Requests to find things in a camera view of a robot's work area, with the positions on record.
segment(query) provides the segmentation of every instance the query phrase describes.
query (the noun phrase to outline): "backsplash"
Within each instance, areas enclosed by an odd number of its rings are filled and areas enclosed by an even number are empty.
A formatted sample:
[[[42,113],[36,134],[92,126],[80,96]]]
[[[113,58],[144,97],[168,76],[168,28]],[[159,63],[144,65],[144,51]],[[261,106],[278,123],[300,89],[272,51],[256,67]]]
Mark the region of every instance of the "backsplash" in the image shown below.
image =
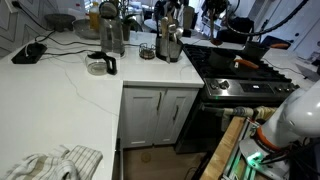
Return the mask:
[[[19,0],[22,8],[46,27],[44,15],[58,12],[56,0]],[[5,0],[0,0],[0,59],[44,30],[21,10],[10,13]]]

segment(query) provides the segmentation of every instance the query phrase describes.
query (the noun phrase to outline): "stove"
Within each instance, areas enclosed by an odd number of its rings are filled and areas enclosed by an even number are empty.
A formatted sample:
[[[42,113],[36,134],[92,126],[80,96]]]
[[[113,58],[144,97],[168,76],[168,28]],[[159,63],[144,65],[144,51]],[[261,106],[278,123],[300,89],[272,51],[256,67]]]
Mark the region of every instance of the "stove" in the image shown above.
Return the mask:
[[[278,107],[295,89],[291,79],[256,62],[258,69],[211,67],[212,47],[184,45],[184,52],[205,82],[192,105],[182,131],[175,144],[176,153],[214,152],[233,116],[230,109],[259,106]],[[248,59],[239,50],[230,53]]]
[[[255,62],[257,70],[234,68],[221,70],[210,66],[208,59],[213,47],[185,45],[184,52],[204,80],[207,98],[214,100],[257,99],[283,101],[298,86],[291,79],[269,67],[263,61]],[[228,49],[230,53],[248,59],[242,51]]]

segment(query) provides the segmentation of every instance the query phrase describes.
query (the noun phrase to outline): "wooden floor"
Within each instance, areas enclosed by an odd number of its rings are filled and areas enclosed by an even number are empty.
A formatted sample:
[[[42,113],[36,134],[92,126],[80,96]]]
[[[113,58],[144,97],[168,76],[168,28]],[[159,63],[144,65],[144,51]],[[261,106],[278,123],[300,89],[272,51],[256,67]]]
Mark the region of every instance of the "wooden floor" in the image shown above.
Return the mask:
[[[198,167],[205,153],[177,155],[173,147],[124,151],[125,180],[184,180]],[[186,179],[191,179],[193,168]]]

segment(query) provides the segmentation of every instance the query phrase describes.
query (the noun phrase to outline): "white countertop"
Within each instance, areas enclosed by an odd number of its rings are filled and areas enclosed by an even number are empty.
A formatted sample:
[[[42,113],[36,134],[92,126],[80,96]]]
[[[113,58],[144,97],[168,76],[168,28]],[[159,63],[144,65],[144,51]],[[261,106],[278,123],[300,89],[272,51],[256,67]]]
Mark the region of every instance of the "white countertop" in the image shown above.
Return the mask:
[[[55,33],[61,43],[82,41],[72,32]],[[134,33],[132,44],[155,42],[154,34]],[[47,53],[100,50],[83,45],[60,46],[47,40]],[[0,60],[0,177],[22,158],[47,154],[63,144],[99,150],[103,159],[94,179],[111,179],[123,85],[201,88],[203,81],[184,53],[179,62],[143,60],[139,47],[126,47],[117,59],[116,76],[93,76],[83,63],[86,53],[57,58],[43,56],[37,64],[14,65]]]

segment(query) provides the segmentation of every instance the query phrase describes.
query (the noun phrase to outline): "dish towel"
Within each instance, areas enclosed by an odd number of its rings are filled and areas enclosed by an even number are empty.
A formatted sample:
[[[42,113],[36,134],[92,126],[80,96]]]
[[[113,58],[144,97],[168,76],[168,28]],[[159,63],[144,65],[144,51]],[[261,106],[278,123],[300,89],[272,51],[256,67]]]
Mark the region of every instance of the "dish towel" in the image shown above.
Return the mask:
[[[236,107],[234,109],[224,108],[221,121],[221,131],[226,132],[230,124],[230,116],[252,117],[253,109],[247,107]]]
[[[3,180],[87,180],[102,159],[102,153],[84,146],[69,151],[64,146],[53,150],[49,156],[34,154],[24,158],[7,172]]]
[[[277,108],[259,106],[254,109],[254,119],[268,120],[276,112]]]

